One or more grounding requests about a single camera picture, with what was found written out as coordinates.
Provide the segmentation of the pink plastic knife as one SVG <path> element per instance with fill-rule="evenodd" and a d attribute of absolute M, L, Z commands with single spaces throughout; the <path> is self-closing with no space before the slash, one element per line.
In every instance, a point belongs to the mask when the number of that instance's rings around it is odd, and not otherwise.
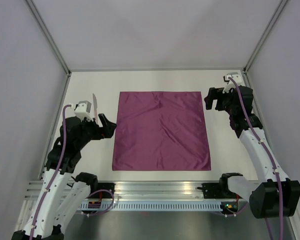
<path fill-rule="evenodd" d="M 92 100 L 93 100 L 93 111 L 94 111 L 94 120 L 96 123 L 98 123 L 98 102 L 96 95 L 92 94 Z"/>

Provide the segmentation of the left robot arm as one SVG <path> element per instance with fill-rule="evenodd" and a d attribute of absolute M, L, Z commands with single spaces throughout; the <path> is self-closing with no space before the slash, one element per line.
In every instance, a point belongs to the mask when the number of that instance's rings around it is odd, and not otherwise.
<path fill-rule="evenodd" d="M 47 156 L 43 184 L 28 222 L 22 230 L 15 231 L 14 240 L 62 240 L 65 230 L 86 198 L 99 193 L 96 175 L 81 172 L 74 179 L 69 194 L 62 194 L 72 178 L 81 150 L 90 141 L 110 139 L 117 127 L 103 113 L 98 115 L 102 125 L 95 120 L 77 116 L 63 118 L 60 137 L 55 141 Z"/>

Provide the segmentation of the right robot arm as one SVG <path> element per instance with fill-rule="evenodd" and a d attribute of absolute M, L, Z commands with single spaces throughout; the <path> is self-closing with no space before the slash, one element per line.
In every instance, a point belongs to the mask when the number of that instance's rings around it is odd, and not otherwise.
<path fill-rule="evenodd" d="M 276 218 L 280 214 L 295 214 L 300 199 L 300 183 L 291 180 L 275 159 L 265 137 L 259 118 L 253 113 L 253 91 L 246 86 L 232 88 L 211 87 L 204 98 L 205 108 L 225 111 L 230 127 L 245 147 L 257 173 L 259 184 L 249 182 L 241 173 L 224 173 L 219 179 L 218 192 L 225 198 L 237 194 L 249 203 L 257 219 Z"/>

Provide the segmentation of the purple cloth napkin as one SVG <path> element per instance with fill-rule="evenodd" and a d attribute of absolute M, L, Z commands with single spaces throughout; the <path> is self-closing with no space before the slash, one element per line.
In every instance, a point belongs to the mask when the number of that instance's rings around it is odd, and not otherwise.
<path fill-rule="evenodd" d="M 210 171 L 211 154 L 199 91 L 122 91 L 114 171 Z"/>

